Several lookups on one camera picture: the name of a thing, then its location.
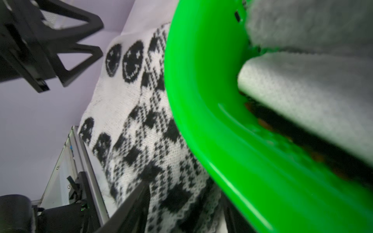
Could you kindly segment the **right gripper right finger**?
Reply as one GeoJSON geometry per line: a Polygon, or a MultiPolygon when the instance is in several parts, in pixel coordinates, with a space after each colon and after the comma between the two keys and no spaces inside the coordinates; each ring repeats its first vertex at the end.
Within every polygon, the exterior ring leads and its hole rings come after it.
{"type": "Polygon", "coordinates": [[[225,194],[222,195],[222,207],[228,233],[256,233],[225,194]]]}

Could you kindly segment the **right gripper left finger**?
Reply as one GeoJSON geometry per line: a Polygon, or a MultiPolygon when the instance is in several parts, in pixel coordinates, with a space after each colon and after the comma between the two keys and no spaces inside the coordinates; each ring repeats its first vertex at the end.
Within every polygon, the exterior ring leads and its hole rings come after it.
{"type": "Polygon", "coordinates": [[[105,205],[99,188],[93,187],[93,201],[99,228],[96,233],[143,233],[150,206],[150,187],[142,181],[126,198],[111,218],[105,217],[105,205]]]}

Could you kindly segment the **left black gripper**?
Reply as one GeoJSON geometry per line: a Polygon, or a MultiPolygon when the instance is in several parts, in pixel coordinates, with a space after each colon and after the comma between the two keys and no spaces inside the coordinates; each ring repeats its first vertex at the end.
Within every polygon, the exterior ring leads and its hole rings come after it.
{"type": "MultiPolygon", "coordinates": [[[[74,7],[62,1],[17,1],[17,8],[23,17],[22,23],[30,31],[27,42],[52,44],[78,42],[104,28],[98,15],[74,7]],[[43,21],[42,10],[83,21],[84,24],[64,29],[53,29],[43,21]]],[[[48,91],[44,78],[45,72],[32,54],[31,48],[23,40],[24,30],[18,28],[18,15],[7,1],[1,1],[1,82],[25,79],[38,93],[48,91]]],[[[73,44],[69,48],[53,52],[49,62],[63,87],[69,86],[91,65],[102,58],[98,46],[73,44]]]]}

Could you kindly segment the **green plastic basket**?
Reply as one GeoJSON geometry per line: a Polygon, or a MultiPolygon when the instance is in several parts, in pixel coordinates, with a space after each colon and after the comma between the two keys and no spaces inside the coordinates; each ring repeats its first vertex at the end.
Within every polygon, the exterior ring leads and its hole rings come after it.
{"type": "Polygon", "coordinates": [[[194,155],[258,233],[370,233],[373,192],[263,128],[237,87],[250,45],[245,1],[180,1],[165,55],[176,125],[194,155]]]}

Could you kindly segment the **white scarf black circles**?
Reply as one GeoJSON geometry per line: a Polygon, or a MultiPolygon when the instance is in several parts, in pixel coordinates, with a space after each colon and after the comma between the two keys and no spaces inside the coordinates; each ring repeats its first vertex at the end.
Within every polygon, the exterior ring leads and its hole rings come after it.
{"type": "Polygon", "coordinates": [[[111,42],[81,119],[79,136],[99,161],[117,204],[162,172],[156,155],[170,120],[163,65],[169,29],[164,24],[111,42]]]}

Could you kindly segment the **houndstooth scarf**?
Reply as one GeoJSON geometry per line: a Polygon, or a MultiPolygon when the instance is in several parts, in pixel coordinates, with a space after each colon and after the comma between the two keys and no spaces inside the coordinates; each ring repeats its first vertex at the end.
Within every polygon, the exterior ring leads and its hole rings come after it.
{"type": "Polygon", "coordinates": [[[146,39],[138,96],[113,145],[105,170],[111,195],[121,204],[140,184],[150,188],[145,231],[216,233],[222,219],[221,189],[181,136],[164,82],[170,25],[146,39]]]}

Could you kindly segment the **grey scarf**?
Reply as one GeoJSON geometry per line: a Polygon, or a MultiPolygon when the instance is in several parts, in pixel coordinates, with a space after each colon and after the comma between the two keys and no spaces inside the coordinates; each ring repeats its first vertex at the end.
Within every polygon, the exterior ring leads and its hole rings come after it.
{"type": "Polygon", "coordinates": [[[373,57],[372,1],[252,1],[245,27],[263,48],[373,57]]]}

